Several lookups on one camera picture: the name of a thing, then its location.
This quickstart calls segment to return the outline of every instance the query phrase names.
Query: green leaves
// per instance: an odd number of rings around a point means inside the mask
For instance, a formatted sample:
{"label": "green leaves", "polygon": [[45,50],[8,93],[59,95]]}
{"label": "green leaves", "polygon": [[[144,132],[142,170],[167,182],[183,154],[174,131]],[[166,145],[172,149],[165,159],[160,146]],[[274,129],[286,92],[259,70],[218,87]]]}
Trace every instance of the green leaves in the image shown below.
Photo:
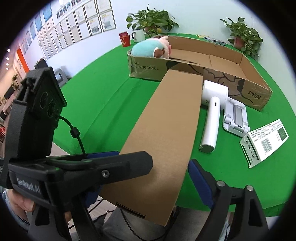
{"label": "green leaves", "polygon": [[149,9],[149,5],[147,5],[147,10],[139,10],[135,14],[128,14],[126,27],[133,30],[145,28],[145,34],[151,37],[164,30],[171,31],[174,27],[179,28],[179,25],[173,21],[174,19],[169,16],[168,11]]}
{"label": "green leaves", "polygon": [[[230,36],[240,37],[244,43],[245,47],[241,48],[241,51],[246,56],[251,56],[253,59],[258,59],[257,51],[260,49],[260,43],[263,42],[263,39],[259,37],[259,33],[253,29],[248,28],[246,24],[243,23],[244,18],[238,18],[238,21],[235,23],[230,18],[227,18],[231,21],[231,24],[228,24],[226,20],[220,19],[224,25],[230,29]],[[228,39],[228,41],[234,44],[234,39]]]}
{"label": "green leaves", "polygon": [[157,20],[155,20],[154,24],[156,26],[164,26],[164,25],[168,25],[168,22],[164,19],[157,19]]}
{"label": "green leaves", "polygon": [[230,18],[227,18],[227,19],[229,19],[232,23],[234,23],[234,21],[232,21]]}
{"label": "green leaves", "polygon": [[132,19],[130,16],[128,16],[128,17],[126,18],[126,21],[127,21],[128,23],[131,23],[131,22],[133,21],[133,19]]}
{"label": "green leaves", "polygon": [[259,36],[259,33],[258,33],[255,29],[251,28],[251,32],[252,32],[255,36]]}
{"label": "green leaves", "polygon": [[231,44],[234,44],[234,39],[227,39]]}

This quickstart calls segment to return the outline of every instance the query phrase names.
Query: human hand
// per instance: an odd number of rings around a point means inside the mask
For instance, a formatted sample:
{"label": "human hand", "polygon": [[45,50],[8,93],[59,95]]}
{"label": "human hand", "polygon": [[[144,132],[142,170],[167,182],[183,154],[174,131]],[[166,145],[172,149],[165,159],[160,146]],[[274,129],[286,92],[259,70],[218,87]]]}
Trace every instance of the human hand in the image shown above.
{"label": "human hand", "polygon": [[[14,189],[7,190],[7,196],[11,205],[12,210],[20,218],[27,219],[26,212],[33,212],[36,204],[29,198],[24,197]],[[65,219],[67,222],[71,220],[72,216],[70,212],[65,212]]]}

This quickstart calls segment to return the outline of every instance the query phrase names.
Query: white phone stand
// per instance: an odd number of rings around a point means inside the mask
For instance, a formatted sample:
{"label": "white phone stand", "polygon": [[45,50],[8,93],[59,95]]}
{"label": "white phone stand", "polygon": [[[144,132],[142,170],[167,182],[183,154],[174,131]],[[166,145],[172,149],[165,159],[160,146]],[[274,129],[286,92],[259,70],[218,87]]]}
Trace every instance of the white phone stand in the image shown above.
{"label": "white phone stand", "polygon": [[246,106],[230,97],[227,98],[223,127],[225,130],[244,137],[251,129],[248,124]]}

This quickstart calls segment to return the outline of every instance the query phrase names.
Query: gray pants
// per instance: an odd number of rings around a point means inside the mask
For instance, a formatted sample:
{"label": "gray pants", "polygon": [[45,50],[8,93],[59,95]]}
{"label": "gray pants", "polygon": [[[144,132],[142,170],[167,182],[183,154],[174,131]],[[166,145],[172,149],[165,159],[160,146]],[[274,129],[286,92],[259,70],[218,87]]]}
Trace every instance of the gray pants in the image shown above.
{"label": "gray pants", "polygon": [[[163,227],[147,220],[124,212],[133,231],[145,240],[160,237],[166,231]],[[166,241],[194,241],[203,227],[209,212],[181,208],[180,214],[169,231]],[[225,239],[226,230],[229,232],[228,220],[219,241]],[[119,208],[116,208],[101,229],[104,241],[139,241],[126,225]]]}

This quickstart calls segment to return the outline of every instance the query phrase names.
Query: screw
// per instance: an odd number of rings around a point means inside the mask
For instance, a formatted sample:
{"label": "screw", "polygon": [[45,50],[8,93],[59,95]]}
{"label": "screw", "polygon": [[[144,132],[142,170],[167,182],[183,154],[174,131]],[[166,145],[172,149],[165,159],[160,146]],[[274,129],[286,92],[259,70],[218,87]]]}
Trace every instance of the screw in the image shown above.
{"label": "screw", "polygon": [[254,188],[253,188],[251,185],[248,185],[248,186],[247,186],[247,190],[249,190],[249,191],[253,191]]}
{"label": "screw", "polygon": [[225,186],[225,182],[223,182],[223,181],[217,181],[217,185],[219,187],[224,187]]}
{"label": "screw", "polygon": [[107,171],[107,170],[103,170],[102,171],[102,177],[103,178],[108,178],[110,176],[110,172],[109,171]]}

